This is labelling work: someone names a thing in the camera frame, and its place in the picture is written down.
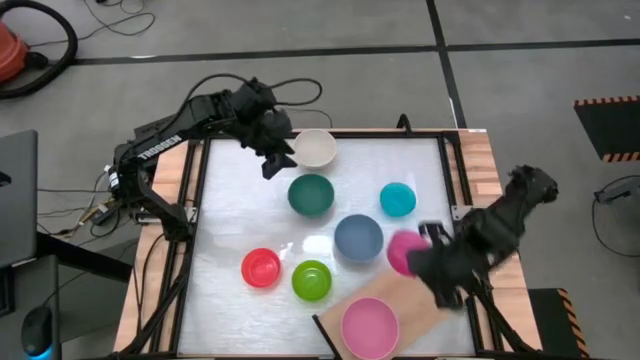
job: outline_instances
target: bowl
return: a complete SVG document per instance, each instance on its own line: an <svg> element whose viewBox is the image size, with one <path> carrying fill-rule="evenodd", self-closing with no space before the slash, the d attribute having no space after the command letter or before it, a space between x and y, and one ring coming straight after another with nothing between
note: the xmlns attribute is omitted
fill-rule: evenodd
<svg viewBox="0 0 640 360"><path fill-rule="evenodd" d="M326 130L304 130L293 143L295 161L309 169L321 169L336 156L336 139Z"/></svg>
<svg viewBox="0 0 640 360"><path fill-rule="evenodd" d="M405 216L415 209L416 194L403 183L390 183L380 191L380 204L391 217Z"/></svg>
<svg viewBox="0 0 640 360"><path fill-rule="evenodd" d="M420 234L410 230L399 230L391 237L387 247L387 259L391 267L402 275L414 276L409 271L407 253L411 250L428 249L429 243Z"/></svg>
<svg viewBox="0 0 640 360"><path fill-rule="evenodd" d="M293 271L293 291L305 301L318 301L331 289L331 272L320 261L307 260Z"/></svg>
<svg viewBox="0 0 640 360"><path fill-rule="evenodd" d="M265 248L252 250L242 260L242 277L247 284L263 288L271 286L280 275L280 259Z"/></svg>
<svg viewBox="0 0 640 360"><path fill-rule="evenodd" d="M354 262L373 260L384 245L380 225L361 214L342 219L336 227L334 241L340 254Z"/></svg>
<svg viewBox="0 0 640 360"><path fill-rule="evenodd" d="M289 186L289 205L298 214L316 217L324 214L333 204L333 185L324 176L306 174Z"/></svg>
<svg viewBox="0 0 640 360"><path fill-rule="evenodd" d="M347 349L365 360L386 358L400 337L398 318L389 305L376 298L351 303L342 315L340 330Z"/></svg>

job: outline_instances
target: lime green bowl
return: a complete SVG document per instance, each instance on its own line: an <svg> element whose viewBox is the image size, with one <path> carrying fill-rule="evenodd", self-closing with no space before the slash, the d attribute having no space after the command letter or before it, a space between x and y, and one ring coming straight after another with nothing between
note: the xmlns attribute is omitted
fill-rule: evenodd
<svg viewBox="0 0 640 360"><path fill-rule="evenodd" d="M302 300L318 301L331 290L331 272L320 261L307 260L295 269L291 283Z"/></svg>
<svg viewBox="0 0 640 360"><path fill-rule="evenodd" d="M302 175L289 186L289 204L298 214L317 217L329 210L333 204L333 186L324 176Z"/></svg>

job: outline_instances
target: blue bowl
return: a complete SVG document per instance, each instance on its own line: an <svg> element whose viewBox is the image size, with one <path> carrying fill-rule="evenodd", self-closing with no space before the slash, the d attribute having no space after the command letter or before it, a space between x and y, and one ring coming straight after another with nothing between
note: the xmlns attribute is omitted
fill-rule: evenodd
<svg viewBox="0 0 640 360"><path fill-rule="evenodd" d="M336 227L336 248L348 260L368 262L373 260L384 243L382 229L366 215L350 215Z"/></svg>
<svg viewBox="0 0 640 360"><path fill-rule="evenodd" d="M380 204L391 217L405 216L416 208L416 194L405 184L387 184L380 191Z"/></svg>

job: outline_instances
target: vacuum cleaner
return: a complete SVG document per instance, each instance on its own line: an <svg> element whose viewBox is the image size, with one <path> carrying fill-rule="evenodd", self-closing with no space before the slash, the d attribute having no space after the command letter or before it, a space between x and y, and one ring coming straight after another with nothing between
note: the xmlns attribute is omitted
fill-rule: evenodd
<svg viewBox="0 0 640 360"><path fill-rule="evenodd" d="M42 89L71 65L78 52L78 36L76 32L69 21L57 11L32 0L0 1L0 84L15 78L24 70L42 70L49 66L49 59L46 56L38 52L29 51L29 46L2 23L2 16L6 12L20 7L41 11L57 21L67 35L67 50L60 60L49 67L37 79L15 89L0 91L0 100L31 95Z"/></svg>

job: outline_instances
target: white bowl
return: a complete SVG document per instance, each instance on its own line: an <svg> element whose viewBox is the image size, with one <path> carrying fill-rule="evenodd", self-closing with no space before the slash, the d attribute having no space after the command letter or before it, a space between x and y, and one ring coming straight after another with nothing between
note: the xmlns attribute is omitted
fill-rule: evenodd
<svg viewBox="0 0 640 360"><path fill-rule="evenodd" d="M293 143L296 162L309 169L327 166L336 157L336 148L336 139L322 129L304 130Z"/></svg>

